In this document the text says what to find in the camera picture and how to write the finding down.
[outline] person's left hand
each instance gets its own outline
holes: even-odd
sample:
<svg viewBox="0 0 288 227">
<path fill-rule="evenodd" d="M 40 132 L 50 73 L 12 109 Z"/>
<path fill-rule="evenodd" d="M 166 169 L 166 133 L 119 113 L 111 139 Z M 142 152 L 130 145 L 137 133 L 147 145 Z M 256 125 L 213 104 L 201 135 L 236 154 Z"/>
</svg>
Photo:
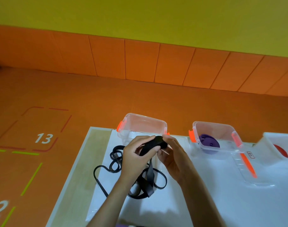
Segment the person's left hand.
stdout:
<svg viewBox="0 0 288 227">
<path fill-rule="evenodd" d="M 138 153 L 142 149 L 142 145 L 150 140 L 153 136 L 137 136 L 123 150 L 123 162 L 120 179 L 128 182 L 131 186 L 136 181 L 138 176 L 145 169 L 148 161 L 155 156 L 161 149 L 160 146 L 155 146 L 144 156 L 139 156 Z"/>
</svg>

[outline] orange floor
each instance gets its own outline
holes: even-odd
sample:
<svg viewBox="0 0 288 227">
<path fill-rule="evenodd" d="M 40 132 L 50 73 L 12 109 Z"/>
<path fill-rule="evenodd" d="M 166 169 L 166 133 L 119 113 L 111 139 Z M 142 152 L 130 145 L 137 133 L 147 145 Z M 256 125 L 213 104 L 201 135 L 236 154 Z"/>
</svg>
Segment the orange floor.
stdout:
<svg viewBox="0 0 288 227">
<path fill-rule="evenodd" d="M 89 127 L 116 128 L 129 112 L 175 135 L 196 120 L 230 124 L 246 142 L 288 133 L 288 97 L 2 68 L 0 226 L 45 226 Z"/>
</svg>

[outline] purple object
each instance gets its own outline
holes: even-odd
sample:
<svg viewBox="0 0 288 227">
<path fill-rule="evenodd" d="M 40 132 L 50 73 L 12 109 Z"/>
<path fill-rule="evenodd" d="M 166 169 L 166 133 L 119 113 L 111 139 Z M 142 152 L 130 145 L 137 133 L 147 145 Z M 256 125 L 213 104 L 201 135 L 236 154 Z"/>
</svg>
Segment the purple object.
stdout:
<svg viewBox="0 0 288 227">
<path fill-rule="evenodd" d="M 201 134 L 199 136 L 199 139 L 201 141 L 201 144 L 204 146 L 218 147 L 218 148 L 220 147 L 218 141 L 210 135 Z M 204 149 L 202 149 L 202 151 L 206 154 L 216 154 L 218 152 L 217 150 L 204 150 Z"/>
</svg>

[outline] orange wall panel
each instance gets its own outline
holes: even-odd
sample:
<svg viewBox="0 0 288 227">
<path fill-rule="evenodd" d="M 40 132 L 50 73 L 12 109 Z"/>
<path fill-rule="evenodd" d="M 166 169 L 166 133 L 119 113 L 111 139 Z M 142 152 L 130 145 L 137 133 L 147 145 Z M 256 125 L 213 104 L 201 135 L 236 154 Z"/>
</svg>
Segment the orange wall panel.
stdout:
<svg viewBox="0 0 288 227">
<path fill-rule="evenodd" d="M 231 52 L 210 88 L 237 91 L 262 58 L 263 55 Z"/>
<path fill-rule="evenodd" d="M 124 39 L 89 36 L 97 76 L 125 79 Z"/>
<path fill-rule="evenodd" d="M 265 56 L 239 91 L 265 94 L 287 71 L 288 58 Z"/>
<path fill-rule="evenodd" d="M 88 35 L 53 32 L 67 72 L 96 76 Z"/>
<path fill-rule="evenodd" d="M 153 82 L 160 43 L 125 39 L 127 80 Z"/>
<path fill-rule="evenodd" d="M 288 96 L 288 72 L 282 76 L 267 92 L 268 95 Z"/>
<path fill-rule="evenodd" d="M 229 52 L 196 48 L 183 86 L 210 88 Z"/>
<path fill-rule="evenodd" d="M 182 85 L 195 48 L 161 44 L 155 83 Z"/>
<path fill-rule="evenodd" d="M 67 72 L 51 31 L 0 26 L 0 65 Z"/>
</svg>

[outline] hand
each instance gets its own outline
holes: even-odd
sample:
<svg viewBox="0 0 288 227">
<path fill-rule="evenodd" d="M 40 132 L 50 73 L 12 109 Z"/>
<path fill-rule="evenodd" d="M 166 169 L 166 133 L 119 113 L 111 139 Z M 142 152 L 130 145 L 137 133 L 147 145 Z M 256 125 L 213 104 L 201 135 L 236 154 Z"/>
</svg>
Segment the hand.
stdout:
<svg viewBox="0 0 288 227">
<path fill-rule="evenodd" d="M 181 184 L 185 177 L 190 174 L 193 175 L 194 173 L 198 176 L 193 163 L 176 138 L 169 135 L 163 135 L 163 140 L 169 144 L 172 149 L 170 147 L 165 149 L 169 155 L 162 150 L 159 150 L 157 156 L 167 168 L 170 176 L 179 184 Z"/>
<path fill-rule="evenodd" d="M 142 149 L 142 145 L 150 140 L 153 140 L 153 136 L 137 136 L 135 137 L 123 150 L 123 162 L 120 179 L 127 183 L 132 184 L 136 181 L 138 176 L 145 169 L 148 161 L 155 156 L 160 150 L 160 146 L 155 146 L 144 156 L 139 156 L 138 153 Z"/>
</svg>

